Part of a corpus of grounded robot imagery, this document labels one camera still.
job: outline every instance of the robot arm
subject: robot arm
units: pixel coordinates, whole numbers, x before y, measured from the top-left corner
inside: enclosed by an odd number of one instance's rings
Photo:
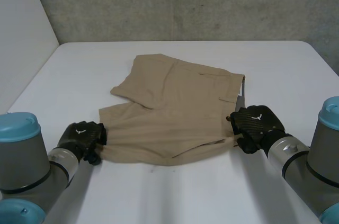
[[[0,223],[42,223],[71,183],[80,160],[101,162],[97,144],[106,144],[103,124],[72,123],[47,155],[35,115],[0,115]]]
[[[247,154],[263,149],[269,162],[323,224],[339,223],[339,97],[325,101],[311,148],[285,133],[266,106],[231,114],[238,145]]]

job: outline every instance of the table surface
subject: table surface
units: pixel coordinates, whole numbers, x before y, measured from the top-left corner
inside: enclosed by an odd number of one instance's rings
[[[92,42],[61,45],[10,112],[34,113],[47,151],[72,122],[99,121],[98,109],[136,55],[163,53],[246,75],[246,105],[269,106],[287,132],[310,145],[322,103],[339,77],[300,41]],[[262,152],[239,148],[197,163],[163,167],[81,162],[45,223],[319,223]]]

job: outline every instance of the white wall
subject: white wall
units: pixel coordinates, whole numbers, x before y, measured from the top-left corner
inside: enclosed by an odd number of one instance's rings
[[[58,46],[40,0],[0,0],[0,114]]]

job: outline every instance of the khaki shorts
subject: khaki shorts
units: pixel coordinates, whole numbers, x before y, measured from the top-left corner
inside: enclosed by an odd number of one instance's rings
[[[165,55],[137,56],[111,90],[132,102],[99,110],[108,132],[101,157],[118,163],[180,165],[224,153],[244,75]]]

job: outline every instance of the light blue robot joint cap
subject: light blue robot joint cap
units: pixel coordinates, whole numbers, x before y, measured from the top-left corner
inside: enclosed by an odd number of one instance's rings
[[[318,118],[323,125],[339,130],[339,96],[325,100]]]
[[[322,224],[339,223],[339,203],[327,208],[320,216],[319,220]]]
[[[40,131],[38,119],[32,113],[17,112],[0,115],[0,143],[30,139]]]
[[[4,199],[0,201],[0,223],[41,224],[46,213],[37,205],[23,199]]]

